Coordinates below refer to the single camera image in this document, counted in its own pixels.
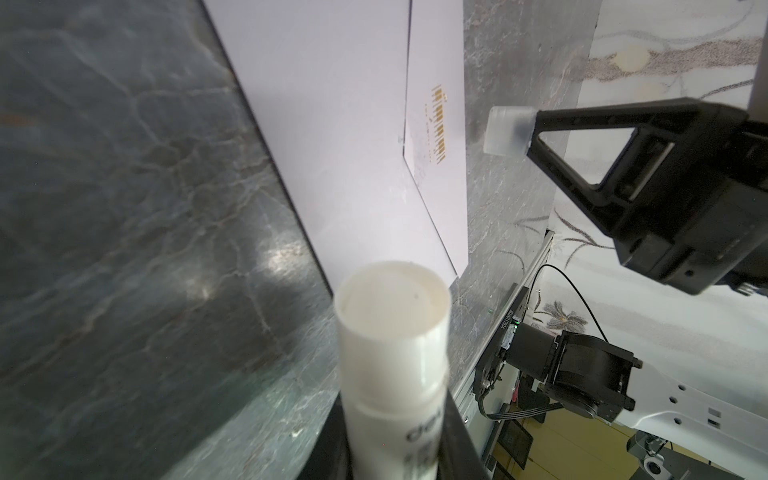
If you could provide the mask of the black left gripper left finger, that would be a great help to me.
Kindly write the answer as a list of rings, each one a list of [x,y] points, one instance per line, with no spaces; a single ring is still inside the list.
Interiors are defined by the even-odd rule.
[[[351,455],[341,395],[332,404],[317,441],[297,480],[348,480]]]

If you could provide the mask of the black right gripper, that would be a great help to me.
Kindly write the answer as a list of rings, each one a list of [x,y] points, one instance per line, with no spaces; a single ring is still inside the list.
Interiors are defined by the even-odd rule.
[[[630,139],[597,184],[540,138],[614,129]],[[528,157],[612,237],[624,267],[691,295],[766,294],[766,123],[689,98],[541,111]]]

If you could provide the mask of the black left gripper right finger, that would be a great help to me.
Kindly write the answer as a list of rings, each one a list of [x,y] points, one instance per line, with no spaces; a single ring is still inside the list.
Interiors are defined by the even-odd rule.
[[[489,478],[487,469],[475,451],[463,417],[450,394],[445,401],[437,478],[441,480]]]

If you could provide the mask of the white glue stick cap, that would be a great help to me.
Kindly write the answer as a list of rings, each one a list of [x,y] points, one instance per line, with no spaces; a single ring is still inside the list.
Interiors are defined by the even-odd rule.
[[[494,106],[488,116],[483,152],[513,160],[527,156],[538,111],[532,107]]]

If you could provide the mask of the white glue stick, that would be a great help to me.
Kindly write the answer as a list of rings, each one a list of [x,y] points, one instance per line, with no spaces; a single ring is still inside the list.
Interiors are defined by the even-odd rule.
[[[448,395],[449,287],[404,261],[334,294],[340,395],[356,479],[434,479]]]

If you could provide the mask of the grey paper envelope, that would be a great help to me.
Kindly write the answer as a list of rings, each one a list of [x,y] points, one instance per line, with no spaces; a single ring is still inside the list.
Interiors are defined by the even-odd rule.
[[[206,10],[332,287],[468,264],[463,5],[209,1]]]

